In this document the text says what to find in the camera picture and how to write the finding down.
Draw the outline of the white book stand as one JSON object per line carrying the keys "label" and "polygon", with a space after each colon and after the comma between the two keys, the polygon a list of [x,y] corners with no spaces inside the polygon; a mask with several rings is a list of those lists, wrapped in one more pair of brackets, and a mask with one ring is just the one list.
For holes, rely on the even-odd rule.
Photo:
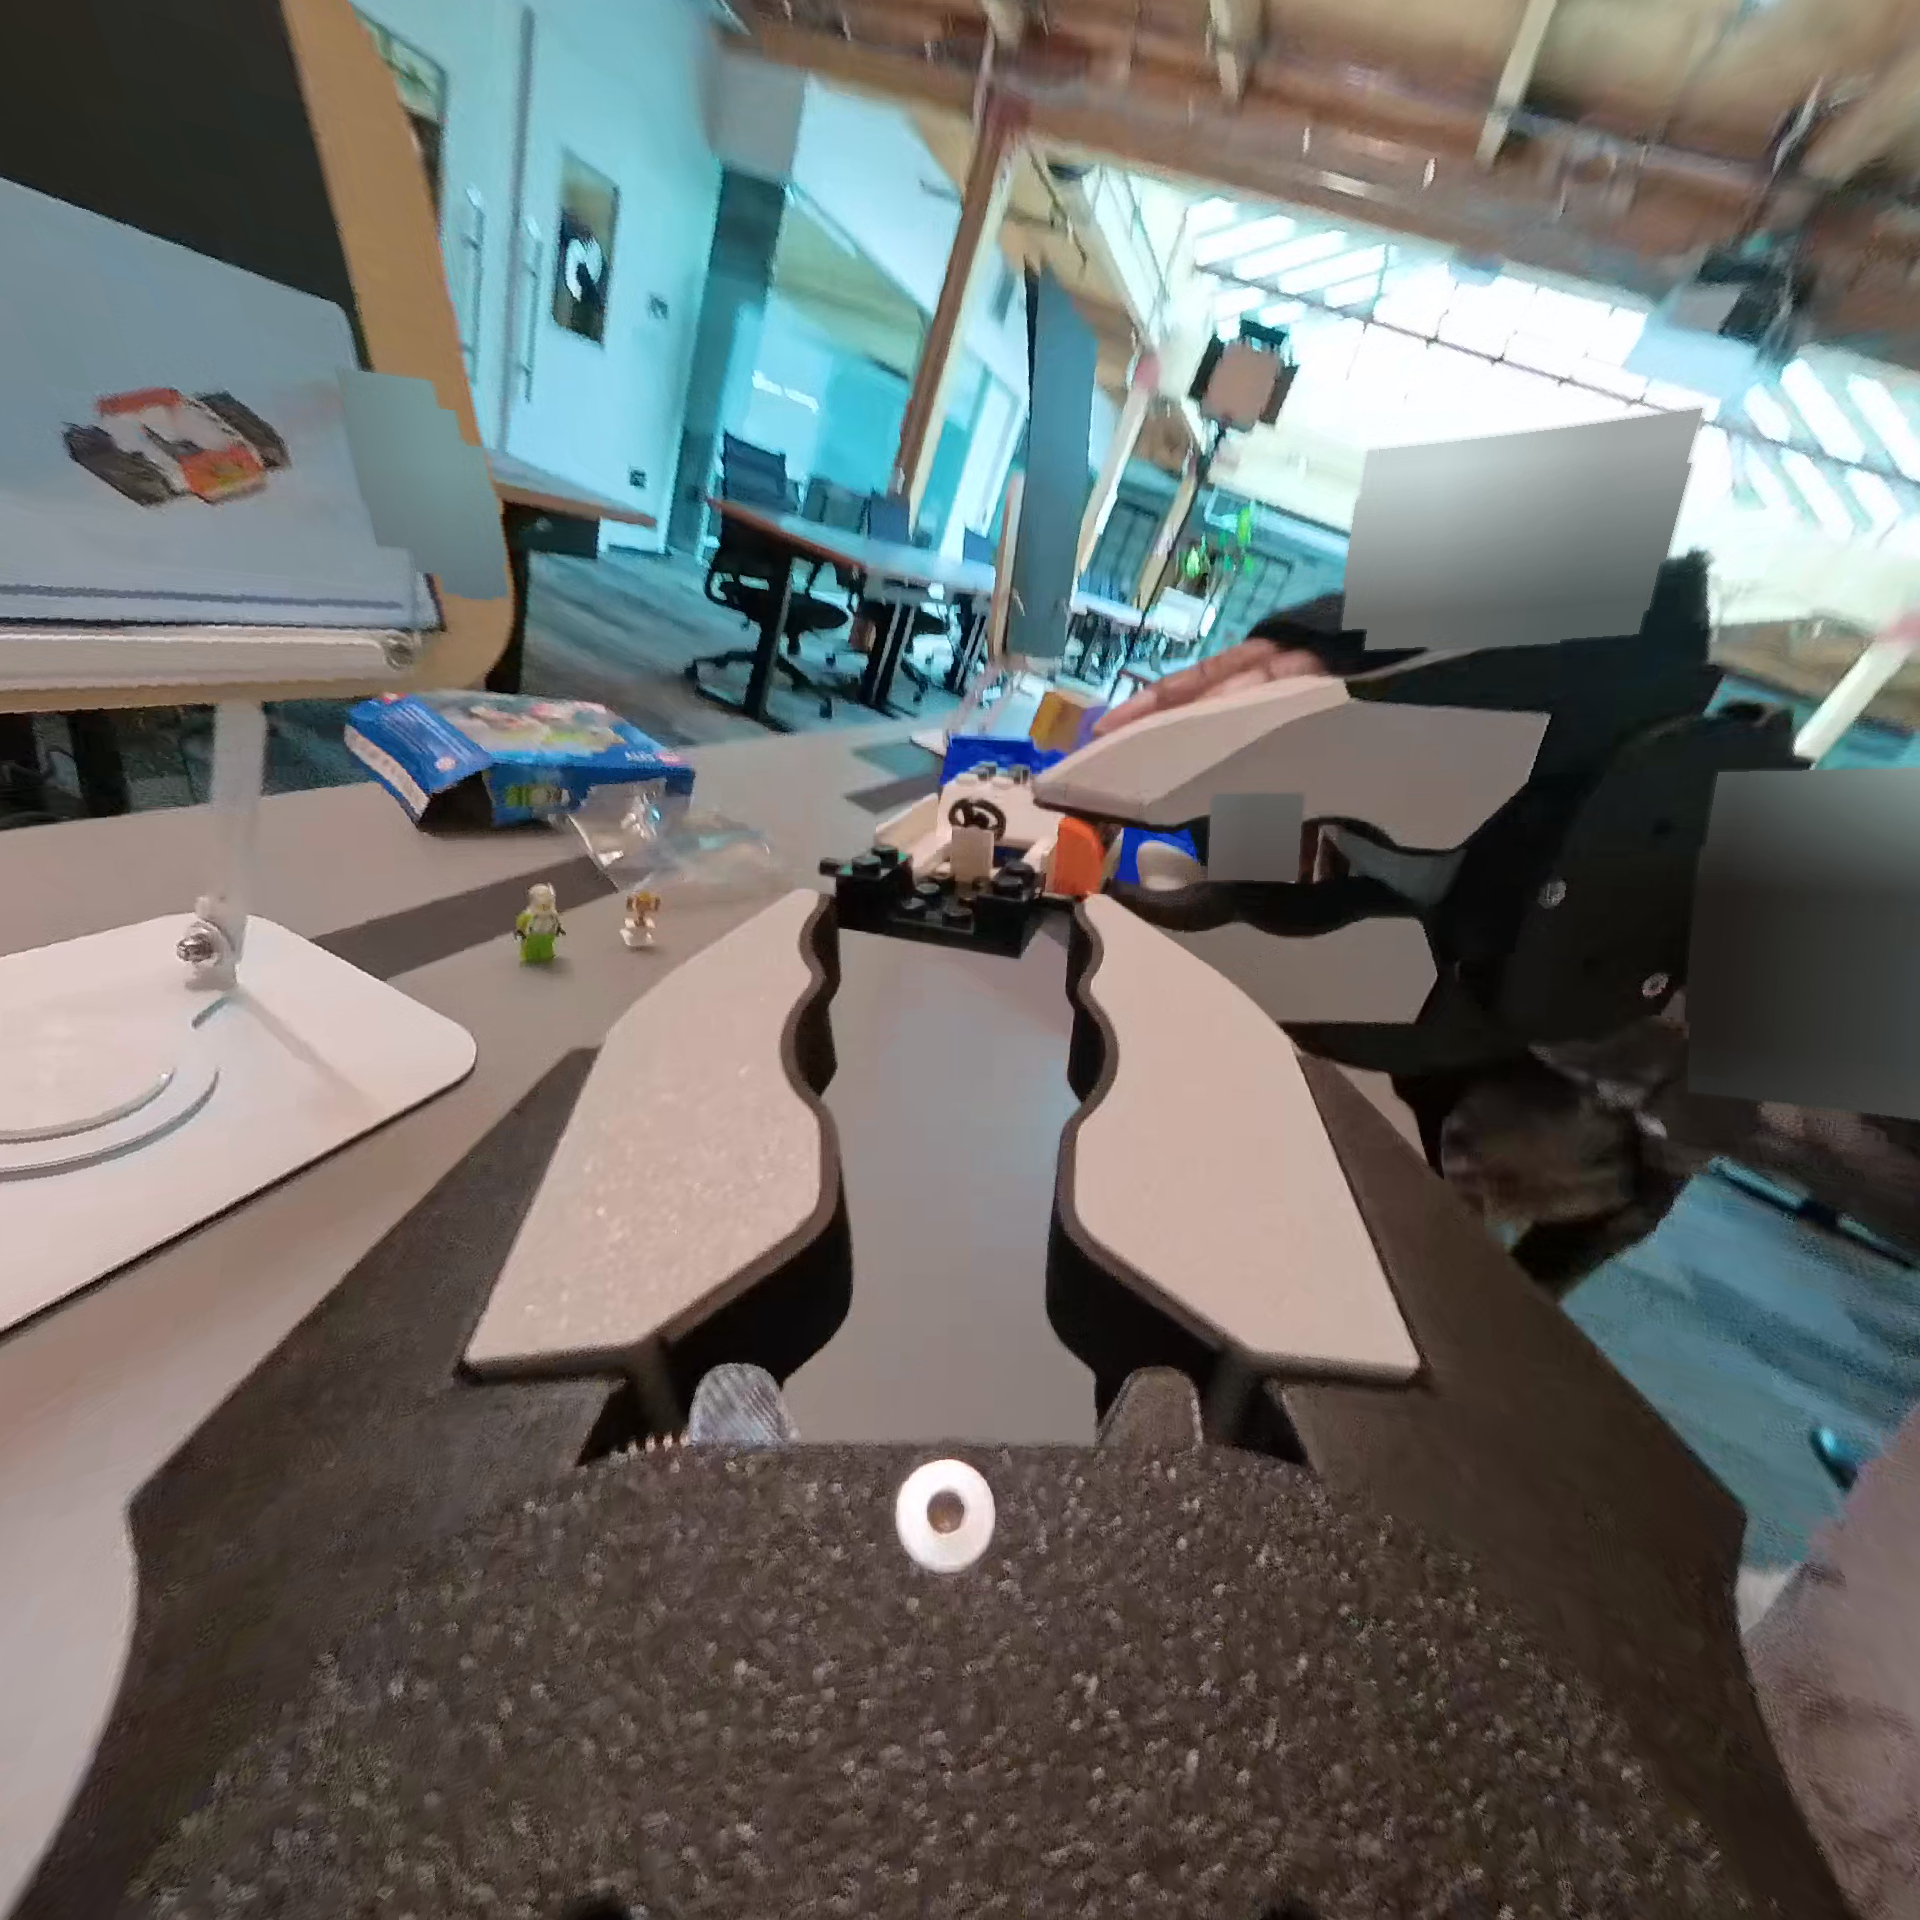
{"label": "white book stand", "polygon": [[460,1024],[252,913],[265,702],[387,689],[416,631],[4,621],[4,707],[173,690],[216,705],[208,889],[3,962],[3,1328],[457,1088]]}

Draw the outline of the blue cardboard box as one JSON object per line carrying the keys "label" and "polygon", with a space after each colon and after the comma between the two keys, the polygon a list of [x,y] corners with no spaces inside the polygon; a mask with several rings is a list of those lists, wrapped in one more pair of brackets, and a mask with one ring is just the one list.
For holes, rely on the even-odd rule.
{"label": "blue cardboard box", "polygon": [[426,833],[558,821],[602,790],[693,791],[693,767],[602,705],[492,690],[384,694],[348,712],[348,755]]}

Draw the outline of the wooden desk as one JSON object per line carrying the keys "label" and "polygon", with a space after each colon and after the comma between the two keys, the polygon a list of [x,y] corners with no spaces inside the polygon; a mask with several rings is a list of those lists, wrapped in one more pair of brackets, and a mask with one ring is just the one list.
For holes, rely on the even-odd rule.
{"label": "wooden desk", "polygon": [[883,633],[862,679],[852,689],[829,689],[834,702],[852,701],[880,715],[896,715],[886,694],[906,654],[906,625],[915,608],[936,592],[940,598],[969,594],[989,606],[994,590],[1012,582],[1011,562],[955,560],[924,547],[883,543],[797,515],[780,525],[780,538],[827,555],[829,569],[856,574],[856,583],[864,589],[856,598],[857,605],[873,602],[893,610],[893,625]]}
{"label": "wooden desk", "polygon": [[546,553],[566,560],[596,560],[609,526],[659,530],[654,515],[531,467],[508,454],[490,450],[486,467],[500,507],[509,553]]}

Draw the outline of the clear plastic bag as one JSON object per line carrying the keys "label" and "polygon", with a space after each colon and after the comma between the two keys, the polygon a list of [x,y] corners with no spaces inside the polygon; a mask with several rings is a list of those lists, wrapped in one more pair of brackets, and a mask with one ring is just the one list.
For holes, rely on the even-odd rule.
{"label": "clear plastic bag", "polygon": [[666,781],[602,784],[564,818],[590,864],[618,897],[666,905],[746,905],[790,891],[794,873],[771,841],[742,824],[694,807]]}

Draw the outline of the black office chair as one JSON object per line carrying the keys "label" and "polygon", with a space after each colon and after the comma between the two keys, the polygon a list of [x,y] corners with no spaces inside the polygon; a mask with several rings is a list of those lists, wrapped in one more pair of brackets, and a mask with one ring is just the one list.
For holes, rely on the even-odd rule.
{"label": "black office chair", "polygon": [[852,615],[814,590],[827,555],[780,538],[794,507],[784,455],[724,432],[709,506],[717,515],[717,538],[705,598],[747,623],[753,645],[689,661],[684,681],[701,702],[789,735],[790,726],[771,707],[774,679],[784,675],[821,718],[832,718],[834,695],[804,667],[802,642],[846,633]]}

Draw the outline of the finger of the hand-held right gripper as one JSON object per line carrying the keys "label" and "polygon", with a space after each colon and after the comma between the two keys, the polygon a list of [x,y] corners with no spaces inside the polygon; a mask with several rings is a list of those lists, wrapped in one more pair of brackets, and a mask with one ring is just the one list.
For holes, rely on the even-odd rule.
{"label": "finger of the hand-held right gripper", "polygon": [[1160,712],[1038,775],[1038,807],[1101,826],[1189,829],[1220,798],[1276,797],[1298,800],[1307,824],[1454,850],[1532,781],[1548,712],[1432,681],[1426,666],[1397,666]]}
{"label": "finger of the hand-held right gripper", "polygon": [[1174,995],[1202,1038],[1249,1038],[1265,1024],[1409,1024],[1437,981],[1416,919],[1364,919],[1312,935],[1277,935],[1242,921],[1200,928],[1179,901],[1156,903],[1156,923],[1214,976]]}

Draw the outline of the person's right forearm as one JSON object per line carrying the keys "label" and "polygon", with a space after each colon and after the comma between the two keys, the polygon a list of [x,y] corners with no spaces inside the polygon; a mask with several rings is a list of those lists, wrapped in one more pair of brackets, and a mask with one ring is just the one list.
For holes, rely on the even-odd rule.
{"label": "person's right forearm", "polygon": [[1710,1151],[1682,1129],[1689,1040],[1641,1023],[1475,1075],[1435,1131],[1435,1168],[1553,1298],[1650,1238]]}

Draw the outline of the instruction booklet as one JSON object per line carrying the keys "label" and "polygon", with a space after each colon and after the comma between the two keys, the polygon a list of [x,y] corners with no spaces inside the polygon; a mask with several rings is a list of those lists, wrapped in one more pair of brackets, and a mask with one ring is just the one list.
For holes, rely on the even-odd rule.
{"label": "instruction booklet", "polygon": [[8,623],[400,630],[506,586],[482,454],[346,313],[3,192]]}

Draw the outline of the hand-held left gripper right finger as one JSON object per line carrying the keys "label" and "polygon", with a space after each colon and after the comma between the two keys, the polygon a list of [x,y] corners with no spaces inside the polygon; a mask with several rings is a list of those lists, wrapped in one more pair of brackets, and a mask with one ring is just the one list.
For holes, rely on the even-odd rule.
{"label": "hand-held left gripper right finger", "polygon": [[1076,907],[1070,961],[1072,1246],[1262,1376],[1411,1384],[1418,1345],[1281,1024],[1113,897]]}

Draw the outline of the studio light panel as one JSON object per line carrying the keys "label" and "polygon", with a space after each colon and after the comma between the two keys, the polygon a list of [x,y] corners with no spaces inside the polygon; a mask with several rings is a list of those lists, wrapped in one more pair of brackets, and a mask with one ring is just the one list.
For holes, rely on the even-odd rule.
{"label": "studio light panel", "polygon": [[1276,425],[1298,359],[1288,328],[1246,322],[1208,342],[1192,374],[1186,399],[1198,416],[1220,431],[1249,432]]}

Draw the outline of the orange white lego car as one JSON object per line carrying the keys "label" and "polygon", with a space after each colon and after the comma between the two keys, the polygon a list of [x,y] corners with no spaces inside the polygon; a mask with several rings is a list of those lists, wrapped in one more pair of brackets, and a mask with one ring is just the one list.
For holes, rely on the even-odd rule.
{"label": "orange white lego car", "polygon": [[1068,817],[1025,770],[965,770],[883,818],[868,847],[821,863],[842,931],[1020,959],[1066,913]]}

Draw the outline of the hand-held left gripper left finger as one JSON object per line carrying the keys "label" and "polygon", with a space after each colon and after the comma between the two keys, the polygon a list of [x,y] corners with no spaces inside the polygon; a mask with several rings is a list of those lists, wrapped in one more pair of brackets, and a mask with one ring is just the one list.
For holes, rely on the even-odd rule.
{"label": "hand-held left gripper left finger", "polygon": [[825,1091],[832,901],[787,895],[662,975],[598,1047],[464,1351],[481,1378],[790,1378],[846,1325]]}

